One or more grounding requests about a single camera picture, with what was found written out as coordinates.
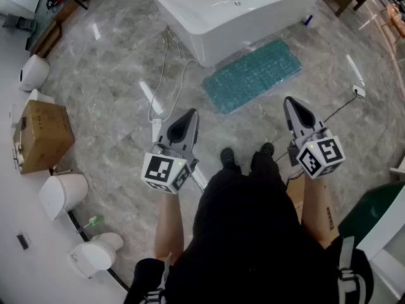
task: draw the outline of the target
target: green object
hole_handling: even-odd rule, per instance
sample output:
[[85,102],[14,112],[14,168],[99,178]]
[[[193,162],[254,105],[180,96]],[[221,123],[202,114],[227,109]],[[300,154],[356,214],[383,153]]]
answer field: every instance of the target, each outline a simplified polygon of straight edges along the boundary
[[343,238],[354,236],[354,246],[357,246],[382,218],[404,185],[404,181],[395,182],[365,193],[339,224],[339,234]]
[[90,225],[90,226],[95,226],[96,224],[101,223],[103,220],[104,220],[104,217],[103,217],[103,216],[99,216],[99,217],[97,217],[96,219],[92,220],[92,221],[89,223],[89,225]]
[[202,84],[217,109],[227,114],[301,68],[286,43],[274,41],[206,77]]

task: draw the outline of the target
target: black pants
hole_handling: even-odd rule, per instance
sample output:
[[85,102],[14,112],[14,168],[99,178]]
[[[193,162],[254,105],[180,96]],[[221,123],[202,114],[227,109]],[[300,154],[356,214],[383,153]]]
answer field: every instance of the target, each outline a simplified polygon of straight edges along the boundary
[[[253,180],[263,180],[267,184],[272,185],[281,191],[287,190],[287,187],[281,179],[278,165],[268,153],[256,152],[254,154],[249,177]],[[220,189],[226,187],[227,184],[234,183],[237,179],[247,178],[248,177],[242,175],[242,170],[238,165],[235,165],[232,168],[223,168],[208,182],[208,185],[201,196],[198,208],[200,209],[204,202],[220,191]]]

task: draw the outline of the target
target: black cable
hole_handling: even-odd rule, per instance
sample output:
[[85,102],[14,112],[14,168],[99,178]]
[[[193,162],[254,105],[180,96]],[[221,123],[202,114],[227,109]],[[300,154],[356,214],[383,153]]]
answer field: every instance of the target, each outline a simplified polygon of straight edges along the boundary
[[287,153],[288,153],[288,151],[285,152],[282,156],[280,156],[277,160],[275,160],[275,162],[279,161],[279,159],[281,159],[281,158],[282,158],[283,156],[285,156]]
[[198,185],[198,187],[200,188],[202,193],[204,193],[204,187],[198,181],[196,181],[196,178],[194,178],[193,175],[191,175],[191,177],[192,177],[192,180],[194,180],[194,182]]
[[300,178],[300,176],[302,176],[302,174],[304,173],[304,169],[302,170],[302,172],[297,176],[297,177],[294,177],[294,178],[288,178],[287,179],[287,183],[285,184],[285,187],[288,187],[289,186],[289,183],[290,183],[290,180],[297,180],[298,178]]
[[[341,110],[343,107],[347,106],[349,103],[351,103],[353,100],[355,100],[355,99],[357,98],[357,90],[354,90],[354,93],[355,93],[355,96],[354,96],[353,99],[350,99],[350,100],[349,100],[346,104],[344,104],[342,107],[337,108],[336,111],[335,111],[333,114],[331,114],[331,115],[330,115],[326,120],[324,120],[323,122],[326,123],[327,120],[328,120],[329,118],[331,118],[332,116],[334,116],[339,110]],[[285,152],[282,156],[280,156],[277,160],[275,160],[275,162],[279,161],[279,159],[281,159],[281,158],[282,158],[283,156],[285,156],[287,153],[288,153],[288,151]]]
[[351,103],[353,100],[355,100],[355,99],[357,98],[357,90],[355,90],[354,93],[355,93],[355,95],[354,95],[354,98],[353,98],[353,99],[350,99],[350,100],[349,100],[346,104],[344,104],[342,107],[337,108],[336,111],[335,111],[333,114],[331,114],[331,115],[330,115],[326,120],[324,120],[323,122],[326,123],[330,117],[332,117],[334,114],[336,114],[336,113],[337,113],[339,110],[341,110],[343,107],[347,106],[349,103]]

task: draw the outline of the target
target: cable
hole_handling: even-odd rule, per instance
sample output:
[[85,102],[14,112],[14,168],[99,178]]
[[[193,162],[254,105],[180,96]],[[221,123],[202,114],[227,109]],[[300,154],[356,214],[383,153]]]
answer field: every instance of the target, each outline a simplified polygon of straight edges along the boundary
[[281,159],[281,158],[282,158],[283,156],[285,156],[287,153],[288,153],[288,151],[285,152],[282,156],[280,156],[277,160],[275,160],[275,162],[279,161],[279,159]]
[[204,187],[203,187],[198,181],[196,181],[196,178],[194,178],[193,175],[191,175],[191,177],[192,177],[192,180],[194,180],[194,182],[198,185],[198,187],[200,188],[200,190],[201,190],[202,192],[204,192]]
[[[294,178],[291,178],[293,175],[297,174],[297,173],[300,172],[301,170],[302,170],[302,172],[301,172],[298,176],[296,176],[296,177],[294,177]],[[297,180],[298,178],[300,178],[300,176],[302,176],[303,173],[304,173],[304,169],[300,169],[300,170],[298,170],[296,173],[292,174],[292,175],[287,179],[287,183],[285,184],[285,187],[288,187],[288,186],[289,186],[290,180]]]
[[190,224],[192,225],[191,220],[189,219],[189,217],[184,213],[183,208],[180,207],[180,211],[182,212],[182,214],[184,215],[184,217],[190,222]]
[[[336,111],[335,111],[333,114],[331,114],[331,115],[324,121],[324,123],[326,123],[329,118],[331,118],[332,116],[334,116],[334,115],[335,115],[339,110],[341,110],[343,107],[347,106],[349,103],[351,103],[353,100],[355,100],[355,99],[358,97],[358,96],[357,96],[357,90],[355,90],[354,93],[355,93],[354,98],[351,99],[351,100],[349,100],[349,101],[348,101],[346,104],[344,104],[342,107],[336,109]],[[288,151],[285,152],[285,153],[284,153],[283,155],[281,155],[280,157],[278,157],[278,159],[275,160],[275,162],[279,161],[279,159],[281,159],[281,158],[282,158],[283,156],[285,156],[287,153],[288,153]]]
[[[155,91],[154,94],[153,94],[153,97],[152,97],[152,100],[151,100],[151,104],[149,105],[149,111],[147,112],[147,120],[149,121],[149,123],[152,123],[152,122],[153,122],[152,117],[151,117],[152,105],[153,105],[154,98],[155,98],[156,94],[158,93],[158,91],[159,91],[159,89],[160,89],[160,86],[162,85],[163,73],[165,72],[166,55],[167,55],[167,51],[168,51],[168,49],[169,49],[169,42],[168,42],[168,39],[167,39],[167,34],[169,34],[169,36],[171,37],[171,39],[173,39],[173,40],[176,42],[177,50],[178,50],[178,53],[179,53],[179,55],[180,55],[180,59],[183,60],[183,58],[182,58],[182,52],[180,52],[180,47],[178,46],[178,42],[177,42],[177,40],[171,35],[171,33],[169,32],[169,26],[166,26],[166,30],[165,30],[165,39],[166,39],[165,55],[163,56],[163,66],[162,66],[162,72],[161,72],[161,75],[160,75],[159,85],[158,85],[158,87],[156,88],[156,91]],[[177,100],[179,99],[180,94],[182,93],[182,90],[183,90],[184,72],[185,72],[185,69],[187,68],[187,66],[188,66],[191,62],[196,62],[196,65],[190,66],[191,68],[196,68],[196,67],[198,67],[198,65],[199,65],[198,61],[195,60],[195,59],[191,59],[191,60],[187,61],[187,63],[185,64],[185,66],[184,66],[184,68],[183,68],[183,72],[182,72],[182,81],[181,81],[180,90],[179,90],[179,92],[178,92],[178,94],[177,94],[177,97],[176,97],[176,99],[175,99],[175,102],[173,103],[173,107],[171,108],[170,114],[169,114],[165,119],[162,119],[162,120],[161,120],[162,123],[165,122],[165,121],[167,121],[167,120],[169,119],[169,117],[170,117],[171,114],[173,113],[173,110],[174,110],[175,107],[176,107]]]
[[334,114],[336,114],[339,110],[341,110],[343,107],[345,107],[345,106],[347,106],[349,103],[351,103],[353,100],[355,100],[357,98],[357,90],[355,90],[355,95],[354,95],[354,98],[353,99],[350,99],[346,104],[344,104],[342,107],[340,107],[340,108],[337,108],[336,109],[336,111],[333,113],[333,114],[331,114],[326,120],[324,120],[323,122],[324,123],[326,123],[328,120],[329,120],[329,118],[331,118]]

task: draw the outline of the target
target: white cable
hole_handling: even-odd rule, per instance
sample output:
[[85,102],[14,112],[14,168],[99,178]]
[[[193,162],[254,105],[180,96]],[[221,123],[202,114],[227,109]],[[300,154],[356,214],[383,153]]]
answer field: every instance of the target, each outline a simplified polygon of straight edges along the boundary
[[[152,123],[152,122],[153,122],[152,117],[151,117],[152,105],[153,105],[154,98],[155,98],[156,94],[158,93],[158,91],[159,91],[159,89],[160,89],[160,86],[162,85],[163,73],[164,73],[164,71],[165,71],[166,55],[167,55],[167,51],[168,51],[168,48],[169,48],[169,43],[168,43],[168,40],[167,40],[167,34],[168,34],[168,33],[169,33],[169,36],[171,37],[171,39],[173,39],[173,40],[176,42],[177,50],[178,50],[178,53],[179,53],[179,55],[180,55],[180,59],[183,60],[183,58],[182,58],[182,53],[180,52],[180,47],[178,46],[178,42],[175,40],[175,38],[174,38],[174,37],[171,35],[171,33],[169,32],[169,27],[166,26],[166,30],[165,30],[166,49],[165,49],[165,55],[163,56],[162,73],[161,73],[161,75],[160,75],[159,85],[158,85],[158,87],[156,88],[156,91],[155,91],[154,94],[153,94],[153,97],[152,97],[152,100],[151,100],[151,104],[149,105],[149,110],[148,110],[148,112],[147,112],[147,120],[149,121],[149,123]],[[165,119],[162,119],[162,120],[161,120],[162,123],[165,122],[165,121],[167,121],[167,120],[169,119],[169,117],[170,117],[171,114],[173,113],[173,110],[174,110],[175,107],[176,107],[177,100],[179,99],[180,94],[182,93],[182,90],[183,90],[184,72],[185,72],[185,69],[187,68],[187,66],[189,65],[189,63],[191,63],[191,62],[196,62],[196,65],[195,65],[195,66],[190,66],[191,68],[196,68],[196,67],[198,67],[198,65],[199,65],[199,64],[198,64],[198,61],[195,60],[195,59],[191,59],[191,60],[187,61],[187,63],[185,64],[185,66],[184,66],[184,68],[183,68],[183,72],[182,72],[182,80],[181,80],[180,90],[179,90],[179,92],[178,92],[178,94],[177,94],[177,97],[176,97],[176,99],[175,99],[175,102],[173,103],[173,107],[171,108],[170,114],[169,114]]]
[[188,218],[188,216],[184,213],[183,208],[180,207],[180,211],[182,212],[182,214],[184,215],[184,217],[190,222],[190,224],[192,225],[191,219]]

